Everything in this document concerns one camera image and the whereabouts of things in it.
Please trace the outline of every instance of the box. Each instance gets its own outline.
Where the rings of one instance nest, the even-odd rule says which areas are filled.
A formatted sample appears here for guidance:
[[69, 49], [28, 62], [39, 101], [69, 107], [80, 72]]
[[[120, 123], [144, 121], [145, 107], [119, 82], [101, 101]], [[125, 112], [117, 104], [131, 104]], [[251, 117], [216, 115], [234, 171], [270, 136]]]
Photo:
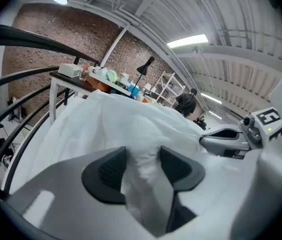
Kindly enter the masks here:
[[96, 90], [100, 90], [105, 93], [110, 93], [111, 86], [100, 82], [99, 80], [87, 75], [85, 81], [87, 81], [90, 85], [92, 85]]
[[62, 63], [57, 72], [69, 78], [75, 78], [79, 75], [80, 70], [82, 67], [76, 64]]
[[143, 103], [152, 103], [150, 100], [148, 100], [147, 98], [143, 98], [142, 100]]
[[[128, 91], [131, 93], [134, 87], [135, 87], [135, 86], [131, 84], [131, 85], [129, 86], [129, 88], [128, 88]], [[134, 88], [134, 91], [133, 91], [133, 93], [132, 93], [132, 96], [133, 96], [133, 97], [137, 96], [139, 91], [140, 91], [140, 89], [139, 89], [138, 87], [135, 87], [135, 88]]]

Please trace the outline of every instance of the black desk lamp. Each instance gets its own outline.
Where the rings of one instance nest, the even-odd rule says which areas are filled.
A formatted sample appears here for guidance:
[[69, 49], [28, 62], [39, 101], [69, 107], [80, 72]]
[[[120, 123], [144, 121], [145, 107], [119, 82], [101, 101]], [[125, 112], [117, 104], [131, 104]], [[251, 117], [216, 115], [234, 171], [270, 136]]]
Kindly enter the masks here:
[[141, 75], [138, 78], [138, 80], [136, 81], [133, 90], [131, 91], [130, 98], [132, 98], [133, 91], [135, 90], [136, 86], [138, 85], [141, 77], [147, 75], [147, 69], [154, 60], [155, 60], [155, 58], [151, 56], [143, 66], [140, 66], [136, 69]]

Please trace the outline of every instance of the table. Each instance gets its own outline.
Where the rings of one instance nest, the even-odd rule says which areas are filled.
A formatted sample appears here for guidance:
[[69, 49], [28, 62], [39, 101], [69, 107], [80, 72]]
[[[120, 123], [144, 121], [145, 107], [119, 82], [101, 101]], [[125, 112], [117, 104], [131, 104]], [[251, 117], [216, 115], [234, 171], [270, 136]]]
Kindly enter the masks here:
[[102, 83], [104, 83], [104, 84], [106, 84], [107, 86], [110, 86], [111, 88], [119, 91], [120, 93], [123, 93], [123, 94], [125, 94], [127, 96], [130, 96], [130, 94], [131, 94], [131, 92], [129, 92], [128, 90], [123, 89], [122, 87], [116, 85], [115, 83], [106, 80], [105, 78], [103, 78], [102, 76], [100, 76], [98, 74], [90, 72], [89, 76], [94, 78], [94, 79], [96, 79], [96, 80], [98, 80], [98, 81], [100, 81], [100, 82], [102, 82]]
[[67, 105], [69, 90], [74, 90], [74, 96], [78, 93], [83, 93], [84, 95], [89, 95], [95, 89], [87, 81], [80, 80], [78, 76], [70, 78], [66, 75], [60, 74], [57, 71], [50, 72], [51, 76], [51, 87], [50, 87], [50, 97], [49, 97], [49, 113], [50, 113], [50, 124], [56, 120], [56, 105], [57, 105], [57, 94], [58, 85], [66, 87], [64, 97], [64, 104]]
[[[49, 97], [49, 113], [50, 113], [50, 124], [52, 125], [56, 120], [56, 105], [57, 105], [57, 93], [58, 93], [58, 85], [66, 87], [64, 97], [64, 105], [67, 105], [69, 90], [74, 90], [74, 96], [77, 96], [78, 93], [82, 93], [84, 95], [89, 95], [91, 92], [96, 89], [89, 84], [87, 81], [80, 80], [78, 76], [76, 77], [68, 77], [64, 74], [60, 74], [57, 71], [50, 72], [51, 76], [51, 87], [50, 87], [50, 97]], [[117, 90], [120, 93], [123, 93], [127, 96], [130, 96], [131, 92], [123, 89], [122, 87], [110, 82], [103, 77], [90, 72], [90, 77], [110, 86], [112, 89]]]

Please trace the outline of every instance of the black jacket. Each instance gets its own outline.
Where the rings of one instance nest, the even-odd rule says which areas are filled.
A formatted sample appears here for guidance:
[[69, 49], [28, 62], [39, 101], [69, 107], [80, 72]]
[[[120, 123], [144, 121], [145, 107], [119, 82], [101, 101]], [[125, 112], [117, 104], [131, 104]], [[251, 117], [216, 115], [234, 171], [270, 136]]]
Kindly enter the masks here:
[[176, 105], [175, 110], [179, 111], [185, 117], [195, 111], [197, 101], [193, 93], [182, 93], [175, 99], [178, 102], [178, 105]]

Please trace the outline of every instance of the black railing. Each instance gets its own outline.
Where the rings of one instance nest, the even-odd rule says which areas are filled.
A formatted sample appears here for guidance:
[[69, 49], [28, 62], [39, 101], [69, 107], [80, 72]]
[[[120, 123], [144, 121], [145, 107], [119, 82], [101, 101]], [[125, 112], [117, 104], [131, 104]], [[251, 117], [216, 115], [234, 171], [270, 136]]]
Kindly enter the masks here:
[[[0, 46], [21, 46], [21, 47], [30, 47], [30, 48], [39, 48], [39, 49], [45, 49], [49, 51], [55, 51], [63, 54], [68, 54], [75, 56], [74, 64], [78, 64], [80, 59], [85, 59], [90, 62], [94, 62], [94, 65], [99, 65], [99, 61], [91, 58], [88, 55], [85, 55], [84, 53], [77, 51], [71, 47], [68, 47], [60, 42], [48, 39], [46, 37], [43, 37], [41, 35], [31, 33], [28, 31], [16, 29], [9, 26], [3, 26], [0, 25]], [[48, 67], [48, 68], [37, 68], [37, 69], [29, 69], [24, 70], [21, 72], [12, 73], [6, 76], [3, 76], [0, 78], [0, 86], [10, 83], [12, 81], [40, 74], [45, 72], [51, 72], [58, 70], [59, 67]], [[21, 97], [16, 102], [10, 104], [7, 108], [0, 111], [0, 122], [8, 115], [10, 114], [14, 109], [21, 106], [23, 103], [27, 102], [31, 98], [35, 97], [36, 95], [48, 90], [50, 88], [50, 84], [42, 87], [39, 90], [32, 91], [28, 93], [27, 95]], [[69, 89], [66, 88], [62, 91], [60, 91], [57, 95], [60, 96], [64, 93], [64, 99], [60, 101], [56, 107], [60, 106], [62, 103], [64, 105], [67, 104], [68, 97], [74, 94], [72, 92], [69, 94]], [[8, 138], [5, 140], [3, 145], [0, 147], [0, 162], [5, 154], [5, 151], [9, 148], [12, 141], [15, 139], [15, 137], [20, 133], [20, 131], [25, 127], [25, 125], [39, 112], [41, 111], [45, 106], [49, 104], [49, 101], [44, 102], [39, 108], [37, 108], [35, 111], [30, 113], [26, 118], [22, 120], [22, 122], [14, 129], [14, 131], [8, 136]], [[25, 141], [22, 143], [22, 145], [19, 148], [19, 151], [17, 154], [15, 154], [15, 157], [13, 159], [13, 162], [10, 166], [10, 169], [8, 171], [8, 175], [6, 177], [5, 185], [4, 185], [4, 191], [2, 192], [0, 190], [0, 199], [4, 199], [9, 194], [10, 186], [12, 183], [12, 179], [14, 177], [15, 171], [17, 169], [17, 166], [19, 164], [19, 161], [26, 150], [28, 144], [30, 143], [33, 136], [36, 134], [38, 129], [42, 126], [42, 124], [45, 122], [45, 120], [49, 117], [49, 112], [46, 113], [40, 121], [33, 127], [33, 129], [30, 131], [28, 136], [26, 137]]]

